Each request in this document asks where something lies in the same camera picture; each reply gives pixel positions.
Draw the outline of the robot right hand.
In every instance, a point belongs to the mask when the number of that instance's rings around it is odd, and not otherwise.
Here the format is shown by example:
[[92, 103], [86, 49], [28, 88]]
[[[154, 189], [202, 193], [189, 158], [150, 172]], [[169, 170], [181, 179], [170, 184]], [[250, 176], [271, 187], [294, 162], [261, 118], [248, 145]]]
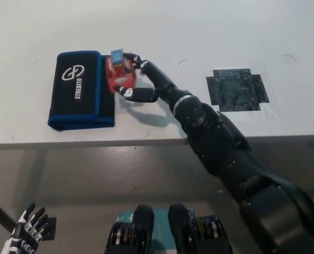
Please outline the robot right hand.
[[125, 52], [123, 56], [132, 61], [134, 68], [139, 69], [154, 85], [154, 88], [125, 88], [116, 85], [114, 87], [115, 91], [126, 100], [138, 103], [154, 103], [161, 98], [169, 105], [170, 109], [173, 109], [178, 102], [193, 96], [190, 92], [179, 89], [153, 62], [142, 59], [135, 53]]

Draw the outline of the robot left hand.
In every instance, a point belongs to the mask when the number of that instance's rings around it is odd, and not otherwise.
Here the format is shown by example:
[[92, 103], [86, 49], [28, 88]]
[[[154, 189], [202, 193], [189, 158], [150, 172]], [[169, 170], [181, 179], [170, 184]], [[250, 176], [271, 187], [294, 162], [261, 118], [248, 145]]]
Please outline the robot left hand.
[[22, 213], [10, 237], [5, 241], [1, 254], [36, 253], [39, 243], [49, 233], [51, 226], [44, 207], [34, 212], [31, 203]]

